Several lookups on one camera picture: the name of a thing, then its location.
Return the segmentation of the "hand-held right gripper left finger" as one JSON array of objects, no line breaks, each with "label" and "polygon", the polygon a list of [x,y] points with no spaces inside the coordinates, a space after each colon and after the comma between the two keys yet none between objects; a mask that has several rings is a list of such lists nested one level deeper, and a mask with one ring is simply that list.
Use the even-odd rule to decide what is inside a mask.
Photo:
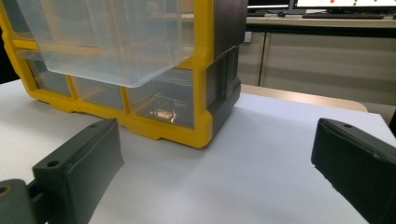
[{"label": "hand-held right gripper left finger", "polygon": [[49,224],[88,224],[123,166],[119,125],[87,126],[33,167],[37,189],[49,196]]}]

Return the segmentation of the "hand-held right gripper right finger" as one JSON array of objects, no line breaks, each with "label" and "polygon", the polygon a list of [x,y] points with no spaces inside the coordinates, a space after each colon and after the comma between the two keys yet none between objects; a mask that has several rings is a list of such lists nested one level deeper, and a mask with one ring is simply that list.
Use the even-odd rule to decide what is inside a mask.
[{"label": "hand-held right gripper right finger", "polygon": [[370,224],[396,224],[396,147],[321,118],[311,162]]}]

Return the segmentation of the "large clear plastic drawer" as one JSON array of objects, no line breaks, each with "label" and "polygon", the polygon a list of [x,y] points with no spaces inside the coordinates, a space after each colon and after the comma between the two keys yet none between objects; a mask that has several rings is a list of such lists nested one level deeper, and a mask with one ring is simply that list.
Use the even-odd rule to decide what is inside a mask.
[{"label": "large clear plastic drawer", "polygon": [[51,72],[134,88],[193,52],[193,0],[16,0]]}]

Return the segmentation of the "yellow drawer organizer cabinet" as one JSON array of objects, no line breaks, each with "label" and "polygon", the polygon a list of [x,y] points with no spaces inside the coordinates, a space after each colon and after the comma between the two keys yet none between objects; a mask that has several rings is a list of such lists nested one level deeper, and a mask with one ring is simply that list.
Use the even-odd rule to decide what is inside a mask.
[{"label": "yellow drawer organizer cabinet", "polygon": [[73,76],[65,75],[70,96],[39,89],[28,60],[44,61],[16,0],[0,0],[0,29],[7,56],[31,97],[66,112],[114,118],[129,131],[152,139],[201,148],[212,140],[239,98],[238,52],[247,12],[248,0],[193,0],[189,16],[193,22],[193,52],[174,67],[192,71],[193,129],[137,115],[129,107],[129,87],[116,85],[120,87],[122,110],[79,98]]}]

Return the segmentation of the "small clear plastic drawer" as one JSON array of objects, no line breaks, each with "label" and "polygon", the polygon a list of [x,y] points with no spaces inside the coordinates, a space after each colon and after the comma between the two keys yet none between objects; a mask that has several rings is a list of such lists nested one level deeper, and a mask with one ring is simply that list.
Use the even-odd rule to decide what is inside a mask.
[{"label": "small clear plastic drawer", "polygon": [[127,94],[137,115],[194,128],[191,70],[171,69]]},{"label": "small clear plastic drawer", "polygon": [[71,95],[65,75],[49,71],[46,65],[40,61],[28,60],[28,64],[39,89],[54,91],[66,96]]},{"label": "small clear plastic drawer", "polygon": [[73,83],[78,97],[86,102],[119,110],[124,108],[119,86],[81,77],[73,77]]}]

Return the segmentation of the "beige desk with panel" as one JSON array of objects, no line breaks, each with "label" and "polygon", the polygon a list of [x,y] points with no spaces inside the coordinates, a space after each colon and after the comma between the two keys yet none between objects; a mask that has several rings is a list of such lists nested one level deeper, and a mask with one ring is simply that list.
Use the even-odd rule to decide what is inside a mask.
[{"label": "beige desk with panel", "polygon": [[238,76],[253,86],[396,105],[396,19],[249,18]]}]

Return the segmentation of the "black keyboard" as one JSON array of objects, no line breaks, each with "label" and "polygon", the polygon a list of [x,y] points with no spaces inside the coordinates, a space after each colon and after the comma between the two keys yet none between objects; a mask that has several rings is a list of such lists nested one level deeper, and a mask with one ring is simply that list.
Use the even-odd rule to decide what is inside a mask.
[{"label": "black keyboard", "polygon": [[378,14],[359,14],[359,13],[306,13],[302,15],[303,19],[320,19],[320,20],[382,20],[384,16]]}]

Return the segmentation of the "computer monitor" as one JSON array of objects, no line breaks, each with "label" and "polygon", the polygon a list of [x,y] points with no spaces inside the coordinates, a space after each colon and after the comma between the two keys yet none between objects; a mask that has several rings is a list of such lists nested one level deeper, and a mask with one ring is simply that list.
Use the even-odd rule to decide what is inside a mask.
[{"label": "computer monitor", "polygon": [[295,0],[294,5],[306,8],[380,8],[396,7],[396,0]]},{"label": "computer monitor", "polygon": [[288,9],[290,0],[248,0],[248,9]]}]

